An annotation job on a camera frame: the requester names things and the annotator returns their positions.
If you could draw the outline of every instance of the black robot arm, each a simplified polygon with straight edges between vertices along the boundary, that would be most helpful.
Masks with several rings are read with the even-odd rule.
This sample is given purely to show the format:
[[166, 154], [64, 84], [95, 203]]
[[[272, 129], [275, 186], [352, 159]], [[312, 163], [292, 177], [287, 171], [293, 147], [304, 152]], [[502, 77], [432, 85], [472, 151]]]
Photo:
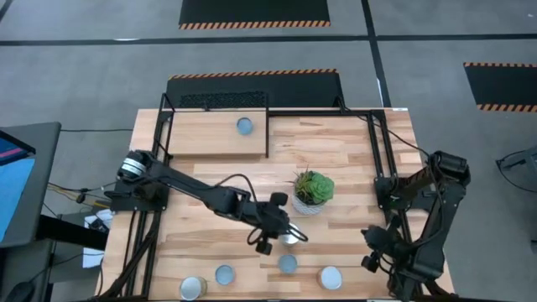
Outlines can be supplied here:
[[[432, 294], [447, 294], [435, 280], [443, 274], [444, 242], [456, 210], [470, 182], [467, 161], [437, 151], [427, 159], [427, 166], [410, 177], [381, 179], [375, 182], [379, 206], [391, 215], [388, 227], [370, 226], [362, 230], [366, 243], [373, 250], [362, 265], [376, 272], [383, 255], [393, 262], [387, 273], [388, 288], [397, 299], [415, 298], [414, 290], [424, 284]], [[426, 192], [435, 185], [435, 192]], [[414, 202], [428, 204], [429, 217], [421, 236], [406, 242], [399, 233], [401, 217], [394, 211], [414, 208]]]
[[159, 185], [166, 185], [200, 200], [218, 216], [244, 222], [254, 230], [259, 229], [257, 239], [248, 239], [249, 244], [257, 244], [256, 251], [259, 253], [269, 255], [272, 245], [268, 239], [277, 239], [279, 235], [295, 233], [299, 234], [299, 240], [308, 240], [298, 230], [290, 232], [289, 216], [279, 208], [287, 203], [285, 193], [273, 193], [270, 201], [257, 201], [255, 195], [248, 191], [231, 186], [208, 185], [165, 166], [150, 152], [139, 150], [128, 153], [117, 177], [133, 187], [131, 194], [137, 198], [152, 200], [159, 193]]

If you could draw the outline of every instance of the wooden table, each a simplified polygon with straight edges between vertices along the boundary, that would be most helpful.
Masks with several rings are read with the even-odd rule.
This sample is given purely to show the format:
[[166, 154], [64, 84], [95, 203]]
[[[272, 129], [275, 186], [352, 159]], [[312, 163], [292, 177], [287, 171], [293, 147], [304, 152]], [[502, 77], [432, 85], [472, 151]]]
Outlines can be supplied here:
[[[388, 128], [410, 143], [416, 144], [409, 112], [385, 109]], [[157, 111], [140, 110], [132, 137], [132, 147], [147, 144], [150, 149]], [[366, 299], [388, 296], [388, 276], [370, 273], [360, 267], [362, 257], [371, 250], [360, 230], [370, 224], [384, 225], [373, 191], [375, 168], [368, 135], [368, 125], [356, 117], [271, 117], [269, 157], [176, 156], [170, 166], [208, 184], [226, 176], [243, 173], [253, 182], [260, 200], [272, 192], [292, 194], [295, 172], [312, 169], [331, 177], [335, 184], [334, 199], [317, 216], [303, 216], [289, 203], [285, 210], [291, 221], [310, 241], [299, 243], [292, 250], [277, 241], [272, 254], [264, 256], [246, 244], [250, 226], [215, 216], [204, 205], [187, 195], [173, 192], [168, 209], [162, 215], [150, 299], [180, 299], [179, 285], [188, 276], [201, 276], [208, 282], [204, 299]], [[382, 136], [378, 143], [384, 150]], [[394, 157], [400, 175], [412, 174], [422, 167], [414, 149], [391, 137]], [[388, 171], [382, 153], [384, 171]], [[229, 185], [247, 189], [243, 180]], [[409, 225], [415, 240], [422, 231], [427, 215], [409, 211]], [[130, 212], [113, 218], [103, 262], [104, 289], [121, 273], [128, 237]], [[299, 263], [297, 272], [286, 275], [278, 269], [278, 258], [292, 253]], [[145, 261], [138, 266], [134, 293], [141, 290]], [[222, 264], [235, 268], [232, 285], [215, 281], [215, 270]], [[343, 274], [340, 290], [322, 289], [315, 274], [333, 265]], [[438, 280], [440, 286], [453, 291], [451, 277], [445, 267]]]

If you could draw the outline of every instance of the white paper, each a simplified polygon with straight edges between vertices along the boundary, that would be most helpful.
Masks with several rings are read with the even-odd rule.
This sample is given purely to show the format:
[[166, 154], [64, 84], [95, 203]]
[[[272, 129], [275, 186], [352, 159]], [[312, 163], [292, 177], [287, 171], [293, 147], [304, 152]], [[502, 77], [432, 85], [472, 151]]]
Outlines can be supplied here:
[[[97, 216], [86, 216], [84, 217], [84, 227], [89, 228], [90, 224], [94, 222], [98, 217], [104, 222], [104, 225], [110, 229], [112, 224], [112, 212], [110, 210], [102, 210], [96, 213]], [[93, 248], [84, 247], [84, 256], [82, 256], [82, 267], [83, 268], [94, 268], [101, 265], [101, 260], [104, 257], [103, 251], [99, 251]]]

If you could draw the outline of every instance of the black floor mat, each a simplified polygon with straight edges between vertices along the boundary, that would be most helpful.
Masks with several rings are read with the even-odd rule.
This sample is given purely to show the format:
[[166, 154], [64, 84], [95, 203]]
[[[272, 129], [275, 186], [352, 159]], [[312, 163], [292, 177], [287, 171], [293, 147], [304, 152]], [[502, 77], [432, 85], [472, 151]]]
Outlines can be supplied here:
[[341, 96], [335, 69], [173, 75], [166, 94], [174, 107], [334, 107]]
[[464, 63], [477, 108], [537, 112], [537, 65]]
[[180, 29], [328, 27], [326, 0], [183, 0]]

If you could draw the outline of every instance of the orange and black warning stripe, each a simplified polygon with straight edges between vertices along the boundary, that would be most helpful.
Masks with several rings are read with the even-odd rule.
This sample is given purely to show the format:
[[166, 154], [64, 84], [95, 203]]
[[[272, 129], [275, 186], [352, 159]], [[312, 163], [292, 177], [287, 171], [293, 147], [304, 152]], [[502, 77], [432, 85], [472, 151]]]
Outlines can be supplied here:
[[465, 62], [464, 67], [468, 67], [468, 66], [481, 66], [481, 67], [537, 67], [537, 64]]
[[537, 105], [479, 104], [477, 109], [497, 112], [537, 112]]
[[263, 21], [263, 22], [211, 22], [182, 23], [179, 29], [268, 29], [268, 28], [314, 28], [329, 27], [330, 21]]
[[315, 73], [338, 73], [332, 69], [308, 69], [308, 70], [270, 70], [270, 71], [241, 71], [241, 72], [216, 72], [210, 74], [172, 75], [168, 80], [198, 79], [230, 76], [273, 76], [273, 75], [303, 75]]

